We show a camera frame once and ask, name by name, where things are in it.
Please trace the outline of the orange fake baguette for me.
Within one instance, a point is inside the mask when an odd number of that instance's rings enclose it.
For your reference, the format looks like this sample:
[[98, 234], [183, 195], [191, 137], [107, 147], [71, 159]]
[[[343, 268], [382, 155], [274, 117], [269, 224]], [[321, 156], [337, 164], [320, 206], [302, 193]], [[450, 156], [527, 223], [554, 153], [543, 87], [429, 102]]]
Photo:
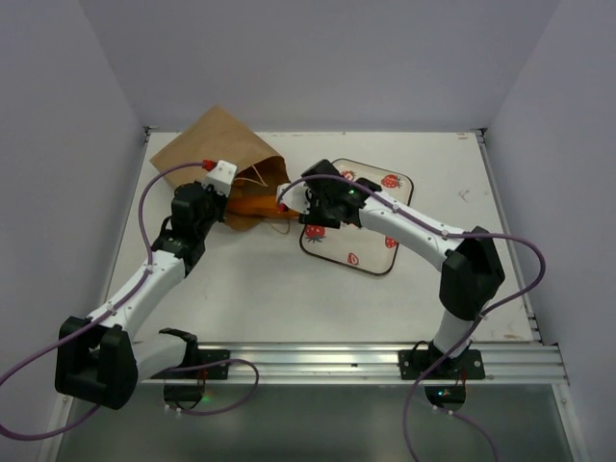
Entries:
[[252, 195], [230, 198], [227, 202], [230, 213], [254, 218], [287, 218], [289, 210], [279, 206], [274, 195]]

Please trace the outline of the brown paper bag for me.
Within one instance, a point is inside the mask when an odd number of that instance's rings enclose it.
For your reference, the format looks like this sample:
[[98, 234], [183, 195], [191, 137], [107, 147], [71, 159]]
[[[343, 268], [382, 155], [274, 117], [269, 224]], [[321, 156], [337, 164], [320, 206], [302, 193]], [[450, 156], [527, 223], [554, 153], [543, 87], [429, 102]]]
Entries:
[[[230, 198], [275, 196], [277, 188], [290, 181], [282, 155], [220, 106], [207, 111], [155, 154], [150, 163], [162, 172], [180, 164], [204, 160], [226, 161], [237, 166]], [[290, 221], [297, 216], [254, 218], [227, 210], [224, 224], [234, 231], [247, 231], [265, 219]]]

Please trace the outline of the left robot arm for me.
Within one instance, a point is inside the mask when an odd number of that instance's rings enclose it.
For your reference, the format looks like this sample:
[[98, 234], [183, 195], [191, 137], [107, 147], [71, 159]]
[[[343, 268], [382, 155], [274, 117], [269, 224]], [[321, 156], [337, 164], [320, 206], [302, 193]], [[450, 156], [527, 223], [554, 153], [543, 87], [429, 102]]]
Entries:
[[164, 328], [138, 343], [136, 333], [149, 315], [194, 269], [205, 252], [212, 226], [224, 219], [231, 183], [195, 181], [178, 187], [148, 257], [104, 305], [61, 326], [55, 388], [65, 395], [117, 410], [136, 386], [166, 370], [194, 375], [200, 355], [195, 335]]

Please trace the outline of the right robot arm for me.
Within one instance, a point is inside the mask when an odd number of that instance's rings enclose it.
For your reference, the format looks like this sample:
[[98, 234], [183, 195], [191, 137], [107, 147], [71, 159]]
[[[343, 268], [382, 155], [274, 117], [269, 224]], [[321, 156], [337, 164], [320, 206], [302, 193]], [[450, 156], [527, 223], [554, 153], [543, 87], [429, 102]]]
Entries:
[[428, 365], [437, 376], [453, 376], [463, 366], [462, 338], [504, 279], [494, 241], [476, 227], [467, 232], [414, 212], [368, 178], [346, 179], [327, 160], [278, 189], [278, 199], [305, 224], [338, 228], [354, 225], [391, 238], [422, 257], [440, 274], [440, 326], [429, 343]]

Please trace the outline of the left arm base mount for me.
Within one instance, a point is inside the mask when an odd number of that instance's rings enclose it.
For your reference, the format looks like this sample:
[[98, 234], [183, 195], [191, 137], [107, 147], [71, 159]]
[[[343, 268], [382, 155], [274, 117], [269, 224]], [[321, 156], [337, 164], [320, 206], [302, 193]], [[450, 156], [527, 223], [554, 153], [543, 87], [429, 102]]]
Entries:
[[163, 388], [165, 404], [180, 411], [195, 409], [206, 397], [209, 382], [228, 378], [229, 359], [228, 349], [194, 348], [179, 366], [158, 374], [162, 379], [188, 379], [191, 382], [188, 385], [166, 384]]

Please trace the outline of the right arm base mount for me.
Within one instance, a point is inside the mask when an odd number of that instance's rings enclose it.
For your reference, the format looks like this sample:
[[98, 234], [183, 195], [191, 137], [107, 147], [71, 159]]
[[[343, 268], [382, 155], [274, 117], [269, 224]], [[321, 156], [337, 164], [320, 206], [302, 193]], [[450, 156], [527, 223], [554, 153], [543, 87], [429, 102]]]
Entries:
[[421, 341], [411, 349], [398, 351], [398, 368], [402, 380], [418, 379], [426, 370], [425, 380], [444, 381], [446, 385], [426, 385], [424, 393], [433, 406], [455, 412], [462, 408], [467, 398], [467, 382], [486, 378], [483, 358], [477, 349], [466, 346], [453, 358], [446, 357], [436, 367], [442, 353], [432, 344]]

